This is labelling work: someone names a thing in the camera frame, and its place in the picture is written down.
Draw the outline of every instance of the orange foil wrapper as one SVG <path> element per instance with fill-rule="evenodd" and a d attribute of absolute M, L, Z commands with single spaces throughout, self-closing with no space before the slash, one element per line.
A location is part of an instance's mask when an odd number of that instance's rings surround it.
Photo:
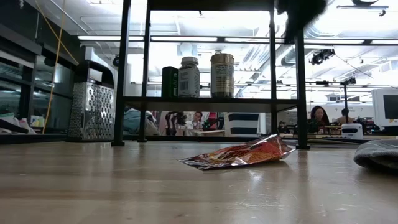
<path fill-rule="evenodd" d="M 277 161 L 286 158 L 293 150 L 274 134 L 239 146 L 230 146 L 179 161 L 200 170 L 208 170 Z"/>

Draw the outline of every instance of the wooden table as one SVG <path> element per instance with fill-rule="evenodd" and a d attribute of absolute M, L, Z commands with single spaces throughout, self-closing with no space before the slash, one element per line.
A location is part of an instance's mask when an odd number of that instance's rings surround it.
<path fill-rule="evenodd" d="M 397 223 L 398 178 L 312 148 L 202 172 L 176 159 L 229 144 L 0 146 L 0 223 Z"/>
<path fill-rule="evenodd" d="M 297 135 L 293 134 L 280 134 L 282 138 L 297 138 Z M 309 139 L 320 139 L 320 138 L 341 138 L 341 135 L 330 135 L 330 134 L 307 134 Z M 398 136 L 383 136 L 383 135 L 364 135 L 364 139 L 369 140 L 380 140 L 380 139 L 398 139 Z"/>

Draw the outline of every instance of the computer screen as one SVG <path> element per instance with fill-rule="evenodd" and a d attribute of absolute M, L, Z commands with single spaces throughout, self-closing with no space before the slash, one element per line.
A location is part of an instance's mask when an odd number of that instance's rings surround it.
<path fill-rule="evenodd" d="M 398 119 L 398 95 L 384 95 L 383 98 L 386 119 Z"/>

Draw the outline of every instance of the bottle cap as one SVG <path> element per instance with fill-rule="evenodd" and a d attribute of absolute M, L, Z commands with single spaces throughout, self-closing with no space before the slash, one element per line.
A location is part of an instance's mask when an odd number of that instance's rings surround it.
<path fill-rule="evenodd" d="M 195 65 L 198 65 L 199 63 L 198 63 L 198 59 L 197 58 L 195 58 L 195 57 L 183 57 L 182 59 L 181 59 L 181 64 L 183 64 L 183 63 L 194 63 Z"/>

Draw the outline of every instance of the white device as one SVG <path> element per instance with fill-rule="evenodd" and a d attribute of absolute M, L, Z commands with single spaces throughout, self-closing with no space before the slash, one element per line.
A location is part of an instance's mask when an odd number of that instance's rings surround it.
<path fill-rule="evenodd" d="M 398 126 L 398 90 L 372 90 L 374 123 L 381 129 Z"/>
<path fill-rule="evenodd" d="M 351 139 L 363 139 L 362 124 L 341 125 L 341 137 Z"/>

